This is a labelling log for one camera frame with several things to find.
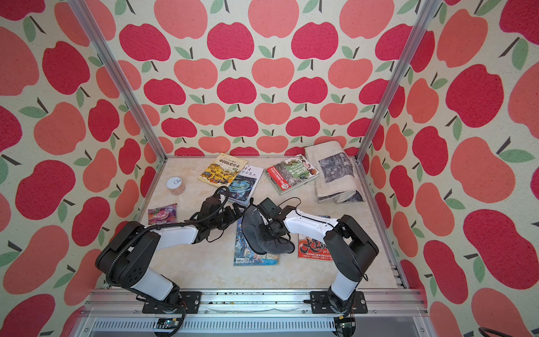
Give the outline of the grey microfibre cloth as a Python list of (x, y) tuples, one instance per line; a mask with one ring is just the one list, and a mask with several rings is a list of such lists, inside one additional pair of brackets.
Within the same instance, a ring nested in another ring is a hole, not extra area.
[(250, 205), (242, 218), (242, 232), (251, 250), (258, 255), (292, 254), (295, 245), (288, 239), (278, 238), (270, 232), (256, 206)]

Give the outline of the red manga book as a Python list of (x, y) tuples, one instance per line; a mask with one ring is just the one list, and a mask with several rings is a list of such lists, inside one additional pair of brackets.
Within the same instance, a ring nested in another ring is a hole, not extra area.
[(323, 242), (306, 237), (298, 236), (298, 257), (307, 260), (332, 261), (331, 254)]

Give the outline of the blue sunflower magazine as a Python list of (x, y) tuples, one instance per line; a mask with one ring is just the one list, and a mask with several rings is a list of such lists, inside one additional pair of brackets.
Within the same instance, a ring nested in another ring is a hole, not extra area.
[(234, 266), (278, 265), (279, 256), (274, 254), (259, 255), (248, 245), (242, 231), (242, 219), (237, 221), (237, 234), (234, 244)]

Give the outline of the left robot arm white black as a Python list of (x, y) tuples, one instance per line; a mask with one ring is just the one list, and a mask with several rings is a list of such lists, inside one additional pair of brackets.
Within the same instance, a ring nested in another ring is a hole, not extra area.
[(245, 206), (226, 198), (207, 198), (201, 210), (181, 223), (143, 226), (131, 221), (123, 227), (96, 258), (95, 266), (111, 286), (128, 289), (148, 302), (178, 306), (179, 287), (150, 268), (154, 254), (179, 245), (198, 244), (209, 239), (212, 230), (225, 231), (239, 220)]

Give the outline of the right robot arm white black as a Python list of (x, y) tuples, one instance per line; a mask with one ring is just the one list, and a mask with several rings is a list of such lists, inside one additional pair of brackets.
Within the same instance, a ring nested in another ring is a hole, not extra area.
[(356, 288), (379, 253), (377, 245), (356, 220), (348, 215), (339, 219), (313, 216), (291, 206), (258, 217), (260, 223), (254, 225), (253, 235), (260, 255), (292, 254), (296, 247), (289, 238), (291, 234), (325, 244), (338, 270), (328, 288), (328, 305), (335, 313), (349, 313)]

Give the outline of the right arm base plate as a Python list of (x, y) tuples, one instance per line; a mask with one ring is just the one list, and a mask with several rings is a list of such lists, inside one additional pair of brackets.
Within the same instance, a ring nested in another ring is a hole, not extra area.
[(310, 292), (310, 297), (304, 300), (304, 303), (309, 304), (313, 314), (337, 314), (349, 315), (366, 314), (368, 308), (363, 292), (354, 291), (348, 300), (342, 300), (334, 293), (327, 292)]

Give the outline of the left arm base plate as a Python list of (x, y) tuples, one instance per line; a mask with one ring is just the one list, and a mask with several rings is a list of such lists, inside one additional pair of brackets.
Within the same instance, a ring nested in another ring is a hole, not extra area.
[(142, 313), (155, 315), (197, 314), (202, 292), (173, 291), (164, 300), (144, 300)]

